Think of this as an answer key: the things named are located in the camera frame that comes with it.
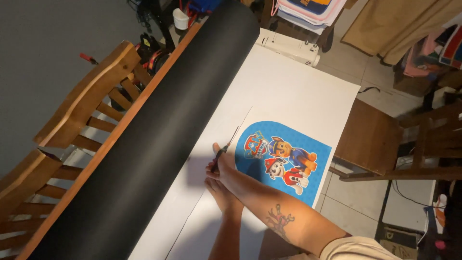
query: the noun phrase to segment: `white sewing machine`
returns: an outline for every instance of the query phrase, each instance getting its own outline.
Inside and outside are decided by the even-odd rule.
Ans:
[[[265,47],[310,67],[316,67],[321,58],[318,55],[317,45],[263,28],[260,28],[260,36],[255,41],[255,45]]]

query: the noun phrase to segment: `forearm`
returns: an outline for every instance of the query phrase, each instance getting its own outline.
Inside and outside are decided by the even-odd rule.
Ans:
[[[223,176],[221,181],[270,229],[313,254],[319,256],[329,242],[346,235],[345,231],[302,201],[237,170]]]
[[[210,252],[209,260],[238,260],[241,214],[223,214],[223,221]]]

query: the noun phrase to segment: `shirt sleeve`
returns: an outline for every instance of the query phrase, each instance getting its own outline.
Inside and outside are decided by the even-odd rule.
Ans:
[[[320,260],[401,260],[371,238],[351,236],[330,242]]]

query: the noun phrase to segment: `paw patrol logo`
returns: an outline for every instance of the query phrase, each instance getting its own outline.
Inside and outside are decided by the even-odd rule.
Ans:
[[[244,157],[261,159],[268,152],[268,141],[260,131],[250,135],[244,144]]]

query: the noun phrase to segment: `hand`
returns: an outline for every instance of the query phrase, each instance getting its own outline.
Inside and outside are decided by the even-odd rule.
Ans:
[[[207,177],[205,187],[217,202],[223,215],[227,217],[241,217],[244,205],[219,180]]]
[[[213,152],[215,155],[220,151],[221,147],[217,144],[213,144]],[[234,154],[231,152],[228,153],[222,153],[220,157],[218,158],[218,169],[215,170],[214,173],[210,172],[212,169],[214,162],[210,162],[207,167],[206,167],[206,175],[209,178],[215,179],[215,180],[220,180],[222,182],[225,182],[225,178],[228,174],[232,174],[232,172],[235,171],[234,168]]]

